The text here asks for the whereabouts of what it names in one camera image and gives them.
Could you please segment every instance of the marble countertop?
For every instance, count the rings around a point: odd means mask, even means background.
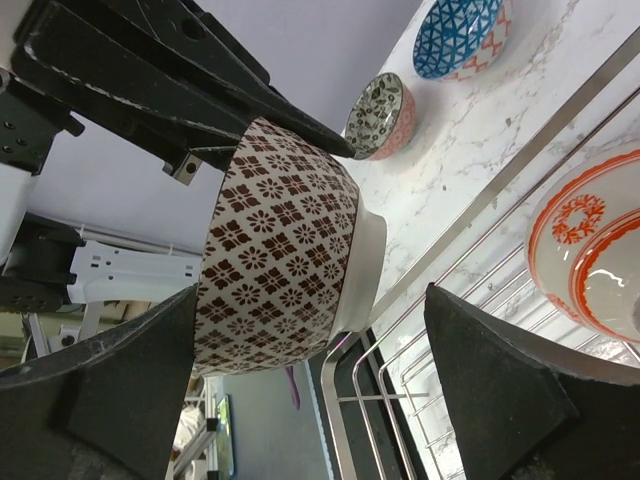
[[[640,25],[640,4],[627,0],[514,0],[514,24],[501,58],[489,69],[464,82],[429,82],[412,66],[416,33],[433,0],[426,0],[398,41],[382,71],[397,73],[414,93],[418,125],[415,137],[394,157],[379,161],[343,160],[360,185],[367,208],[383,215],[388,224],[387,253],[378,291],[380,298],[460,215],[478,193],[530,140],[553,113]],[[405,294],[377,321],[380,335],[453,261],[464,253],[501,215],[529,190],[576,143],[637,86],[640,59],[636,59],[507,187],[434,262]],[[640,138],[634,101],[576,154],[548,183],[601,151]],[[462,295],[524,240],[524,232],[540,192],[531,196],[490,239],[442,284]],[[482,305],[491,292],[524,268],[524,255],[513,258],[491,279],[479,285],[469,300]],[[549,305],[523,274],[500,298],[484,308],[501,318],[531,325],[549,313]],[[590,337],[584,329],[557,315],[536,333],[576,348]],[[387,358],[424,328],[417,308],[381,345]],[[395,362],[390,373],[402,371],[424,356],[426,337]],[[590,344],[591,353],[629,361],[617,342]],[[437,378],[427,368],[415,388],[437,395]],[[410,405],[404,405],[410,413]],[[446,408],[428,414],[414,431],[416,441],[428,442],[418,427],[431,428],[429,440],[444,433]],[[449,458],[447,478],[459,468],[449,439],[434,446]],[[439,478],[428,468],[430,478]]]

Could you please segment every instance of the dish rack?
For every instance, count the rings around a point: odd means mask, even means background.
[[[204,377],[204,388],[200,395],[197,397],[185,397],[185,403],[192,404],[196,408],[200,408],[200,404],[204,404],[204,421],[198,427],[198,431],[193,438],[176,458],[172,478],[182,478],[189,464],[197,460],[203,453],[207,459],[207,471],[217,471],[216,432],[208,428],[208,422],[218,417],[216,408],[216,392],[218,390],[216,378],[208,376]]]
[[[376,303],[374,306],[370,320],[379,319],[383,313],[385,313],[399,298],[403,295],[409,286],[413,285],[416,280],[426,271],[429,267],[445,250],[453,243],[456,238],[467,228],[469,224],[484,211],[484,209],[491,204],[494,199],[497,199],[500,192],[502,192],[515,178],[518,176],[524,168],[538,156],[549,143],[567,127],[570,122],[581,113],[585,107],[587,107],[592,100],[598,96],[604,88],[613,81],[640,53],[640,29],[631,34],[625,42],[616,50],[596,71],[595,73],[580,87],[578,90],[562,105],[548,120],[548,122],[536,133],[533,138],[524,145],[524,147],[515,154],[510,162],[498,173],[496,177],[480,192],[480,194],[472,201],[467,209],[453,222],[453,224],[435,241],[435,243],[429,248],[414,265],[396,282],[396,284]],[[456,270],[465,260],[467,260],[474,252],[478,250],[484,242],[496,232],[507,221],[513,213],[521,207],[534,193],[538,192],[563,165],[566,164],[577,152],[579,152],[598,132],[600,132],[606,125],[611,122],[620,112],[622,112],[631,102],[640,95],[640,86],[636,88],[630,95],[628,95],[616,108],[614,108],[606,117],[604,117],[597,126],[591,130],[586,136],[584,136],[578,144],[568,152],[556,165],[554,165],[548,172],[530,188],[513,206],[511,206],[506,213],[504,213],[493,225],[487,229],[472,245],[462,254],[453,264],[451,264],[442,273],[435,284],[441,284],[447,279],[452,272]],[[480,278],[473,281],[464,292],[453,292],[460,296],[462,299],[469,299],[480,288],[486,288],[487,285],[495,278],[500,272],[503,272],[505,266],[509,262],[519,255],[522,255],[525,247],[524,244],[520,244],[516,248],[510,250],[502,259],[500,259],[495,265],[487,269],[487,273],[483,274]],[[504,307],[516,298],[519,294],[524,292],[527,288],[533,287],[532,279],[529,277],[526,268],[517,270],[515,273],[506,277],[505,281],[500,282],[499,288],[493,290],[489,285],[488,290],[491,291],[489,298],[483,299],[478,306],[488,311],[489,313],[496,315],[501,312]],[[452,455],[449,452],[447,458],[440,458],[438,452],[434,448],[436,445],[441,444],[445,440],[455,439],[455,432],[453,427],[450,426],[445,432],[440,433],[437,436],[428,434],[427,428],[421,420],[422,414],[429,409],[435,408],[438,404],[438,408],[445,409],[443,394],[441,391],[424,391],[424,392],[412,392],[409,389],[409,383],[411,380],[421,375],[423,372],[431,369],[435,373],[434,377],[437,378],[437,372],[435,371],[434,360],[429,349],[417,356],[411,357],[408,360],[408,365],[400,371],[400,382],[396,384],[396,390],[401,389],[401,393],[390,394],[384,382],[384,375],[389,369],[403,359],[403,356],[408,354],[411,347],[428,342],[427,332],[423,328],[419,333],[413,336],[408,342],[404,344],[395,354],[386,358],[382,365],[377,365],[374,359],[374,353],[379,350],[380,345],[385,339],[392,337],[394,331],[409,317],[409,315],[424,302],[424,294],[417,298],[408,309],[402,313],[393,324],[377,335],[376,341],[369,343],[365,336],[352,333],[342,339],[342,341],[329,353],[324,362],[321,382],[324,401],[327,409],[327,416],[329,419],[329,429],[332,434],[333,447],[335,449],[337,458],[337,468],[340,472],[342,480],[357,480],[356,469],[354,459],[351,455],[349,440],[347,438],[347,432],[345,428],[345,422],[342,417],[340,404],[344,402],[357,402],[360,406],[360,411],[364,420],[367,433],[369,435],[369,441],[373,456],[375,458],[376,467],[379,472],[381,480],[387,480],[388,476],[385,473],[382,456],[380,455],[377,442],[375,440],[372,422],[367,413],[367,402],[383,402],[385,405],[386,413],[388,414],[389,421],[391,423],[392,430],[395,435],[395,440],[400,449],[400,456],[404,464],[404,474],[406,478],[415,480],[416,476],[414,467],[410,461],[410,456],[406,444],[406,439],[403,438],[401,433],[400,424],[398,418],[394,414],[392,402],[402,401],[408,408],[408,412],[405,408],[405,413],[408,417],[413,417],[417,423],[418,434],[422,437],[424,445],[427,449],[427,455],[432,460],[429,471],[429,478],[434,478],[431,472],[437,474],[436,478],[440,480],[462,480],[465,477],[462,469],[462,462],[459,458],[459,452],[457,452],[457,446],[455,442],[452,442],[455,447],[455,457],[452,460]],[[527,325],[526,330],[532,332],[539,332],[544,328],[545,324],[548,324],[551,320],[561,315],[555,308],[551,308],[546,314],[539,318],[535,323]],[[559,338],[554,340],[562,342],[563,338],[570,333],[577,330],[584,330],[583,327],[577,324],[573,329],[565,333]],[[598,352],[594,352],[591,346],[599,341],[600,335],[596,333],[590,333],[577,345],[572,345],[578,351],[583,351],[592,355],[598,355]],[[356,392],[355,397],[340,397],[337,393],[335,384],[335,374],[337,369],[341,368],[339,360],[353,347],[357,341],[361,340],[364,344],[365,353],[359,357],[355,366],[351,372],[353,380],[353,386]],[[640,367],[640,353],[636,346],[620,342],[621,346],[618,353],[610,355],[609,360],[620,361],[624,355],[627,364],[634,364],[636,367]],[[367,362],[372,366],[374,373],[377,375],[378,387],[381,395],[363,395],[362,389],[358,384],[358,371],[360,367]],[[452,468],[451,463],[456,463],[456,467]]]

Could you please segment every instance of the orange rim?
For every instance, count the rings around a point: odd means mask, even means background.
[[[588,320],[593,327],[607,335],[629,342],[637,341],[637,339],[620,335],[596,319],[587,303],[586,289],[589,271],[598,260],[600,254],[609,248],[614,241],[638,228],[640,228],[640,209],[616,218],[585,243],[571,265],[571,276],[569,277],[569,296],[582,317]]]
[[[542,230],[547,226],[550,217],[555,213],[556,209],[560,206],[564,200],[573,194],[577,189],[587,185],[592,180],[601,177],[602,175],[613,171],[617,168],[625,166],[629,163],[633,163],[640,160],[640,149],[626,153],[624,155],[618,155],[616,157],[609,158],[605,162],[591,167],[583,172],[580,176],[574,178],[568,182],[558,193],[556,193],[547,205],[542,209],[538,217],[536,218],[533,228],[531,229],[531,235],[529,236],[529,245],[527,248],[527,262],[529,263],[529,269],[531,276],[536,285],[540,285],[538,273],[536,269],[536,249]]]

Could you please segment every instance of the black plastic part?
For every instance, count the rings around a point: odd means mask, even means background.
[[[193,365],[195,288],[57,353],[0,371],[11,480],[164,478]]]
[[[16,75],[160,157],[166,171],[189,153],[226,170],[259,116],[353,155],[340,135],[275,93],[266,70],[191,1],[38,0],[16,39]]]
[[[217,418],[207,418],[207,432],[215,432],[218,429]]]
[[[496,319],[433,285],[425,322],[469,480],[640,478],[640,370]]]
[[[66,290],[0,276],[0,307],[14,313],[56,312],[68,299]]]
[[[84,241],[72,227],[26,214],[0,277],[4,285],[0,305],[44,313],[68,303],[67,286],[75,281],[69,270],[76,248],[82,245]]]
[[[63,347],[68,347],[76,343],[76,339],[72,335],[65,335],[60,340],[60,343],[62,344]]]
[[[63,129],[79,135],[83,128],[68,108],[13,78],[0,92],[0,163],[37,175],[54,137]]]
[[[366,332],[367,338],[371,344],[375,343],[375,335],[371,330]],[[365,348],[362,342],[358,341],[340,360],[340,365],[336,369],[336,388],[338,394],[341,397],[353,397],[355,396],[355,390],[353,388],[353,382],[351,379],[351,372],[355,362],[364,354]],[[311,372],[312,386],[315,392],[316,399],[318,401],[320,418],[322,420],[322,428],[324,430],[325,438],[328,443],[329,457],[331,460],[331,466],[333,470],[333,476],[336,480],[342,480],[340,471],[338,470],[337,458],[332,446],[331,430],[329,430],[329,419],[327,417],[326,406],[324,403],[324,397],[321,386],[321,372],[322,365],[326,352],[320,353],[315,357],[309,359],[309,370]],[[378,365],[382,365],[383,359],[379,352],[373,354],[373,358]],[[380,389],[378,388],[376,373],[373,372],[371,365],[368,362],[364,362],[358,373],[358,380],[360,387],[362,388],[363,395],[380,395]],[[393,395],[395,390],[389,376],[385,373],[384,382],[387,388],[387,392]],[[409,457],[414,466],[416,478],[418,480],[427,480],[427,474],[424,470],[424,466],[418,449],[413,437],[409,430],[409,426],[405,420],[405,414],[403,413],[400,405],[397,401],[393,402],[393,410],[398,419],[398,424],[403,437],[406,439],[407,451]],[[345,422],[345,428],[349,439],[349,446],[351,448],[351,454],[355,463],[356,473],[358,478],[362,479],[375,479],[379,478],[378,469],[376,467],[375,458],[369,442],[369,436],[367,434],[366,426],[362,417],[362,412],[358,402],[345,402],[341,405],[342,418]],[[374,431],[375,439],[378,449],[382,456],[383,465],[387,478],[390,479],[406,479],[408,478],[404,470],[404,463],[400,453],[400,446],[396,441],[393,427],[387,416],[386,408],[382,402],[366,402],[367,412],[371,420],[371,426]]]

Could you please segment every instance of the small patterned bowl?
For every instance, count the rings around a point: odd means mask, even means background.
[[[344,136],[354,146],[356,160],[381,160],[409,143],[415,124],[411,91],[395,73],[382,73],[351,109]]]
[[[413,66],[428,80],[464,80],[502,53],[512,0],[436,0],[413,47]]]

